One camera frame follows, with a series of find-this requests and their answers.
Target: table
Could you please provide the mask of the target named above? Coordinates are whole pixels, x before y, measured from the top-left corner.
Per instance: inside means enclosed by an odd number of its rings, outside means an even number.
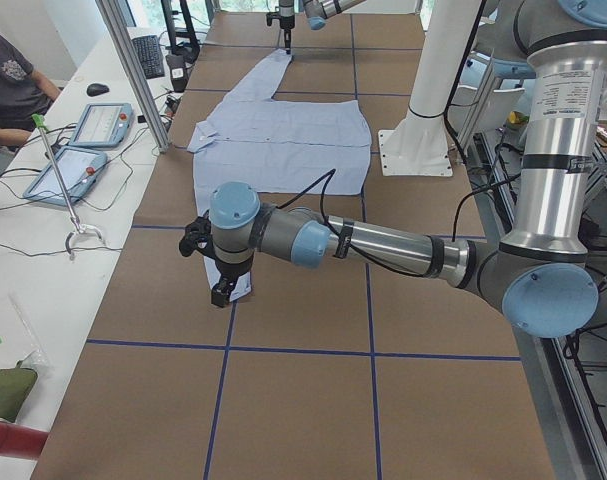
[[[153,33],[149,29],[132,29],[132,36]],[[110,92],[90,98],[85,89],[93,82],[105,83]],[[154,96],[171,89],[166,77],[149,81]],[[159,98],[159,105],[164,101]],[[49,128],[77,121],[87,103],[129,102],[140,114],[134,93],[116,55],[109,36],[100,40],[88,58],[65,87],[46,115]],[[144,124],[134,124],[124,142],[107,151],[114,158],[137,134]],[[78,203],[77,212],[85,223],[99,226],[107,246],[120,249],[125,242],[132,216],[145,191],[156,163],[155,142],[149,131],[124,155],[132,168],[126,189],[118,195],[107,211],[97,211]],[[44,146],[40,141],[21,149],[9,168],[46,166]],[[128,167],[117,160],[107,167],[86,199],[97,207],[106,207],[115,198],[126,177]],[[8,174],[5,183],[21,195],[34,177]],[[0,184],[0,208],[23,203]],[[73,227],[64,208],[33,204],[0,211],[0,243],[30,253],[64,249],[66,235]],[[95,247],[100,243],[83,237],[76,246]],[[48,357],[50,367],[39,378],[26,401],[17,423],[49,431],[67,388],[72,371],[84,345],[96,311],[103,298],[119,252],[77,252],[74,261],[67,254],[27,258],[0,248],[0,298],[11,295],[26,316]],[[29,478],[35,462],[0,457],[0,478]]]
[[[216,17],[177,147],[282,43],[263,22]],[[414,16],[296,29],[275,99],[358,99],[374,135],[393,128],[423,38]],[[383,177],[376,145],[363,194],[327,211],[447,236],[465,168]],[[156,165],[33,479],[553,478],[512,332],[478,298],[359,263],[307,271],[258,255],[254,293],[213,308],[201,260],[177,252],[196,214],[192,156],[177,147]],[[473,204],[459,232],[483,238]]]

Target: white wall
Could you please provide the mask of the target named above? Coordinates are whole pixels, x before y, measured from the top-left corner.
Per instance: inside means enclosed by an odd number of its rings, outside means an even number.
[[[59,85],[104,31],[94,0],[0,0],[0,34]]]
[[[94,0],[45,0],[45,8],[78,67],[107,32]]]

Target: person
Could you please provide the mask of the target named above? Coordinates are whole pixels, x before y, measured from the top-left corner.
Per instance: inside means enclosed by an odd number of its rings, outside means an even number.
[[[44,114],[60,93],[0,35],[0,145],[25,144],[34,130],[32,114]]]

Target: green cloth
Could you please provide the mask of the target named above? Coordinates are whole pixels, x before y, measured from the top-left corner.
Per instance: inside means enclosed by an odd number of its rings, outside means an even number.
[[[0,370],[0,418],[16,421],[37,377],[34,370],[19,366]]]

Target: keyboard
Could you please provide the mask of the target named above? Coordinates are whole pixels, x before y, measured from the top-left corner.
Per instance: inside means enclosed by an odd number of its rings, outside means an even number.
[[[145,78],[156,78],[165,75],[163,54],[156,35],[145,35],[132,39],[134,50],[143,67]]]

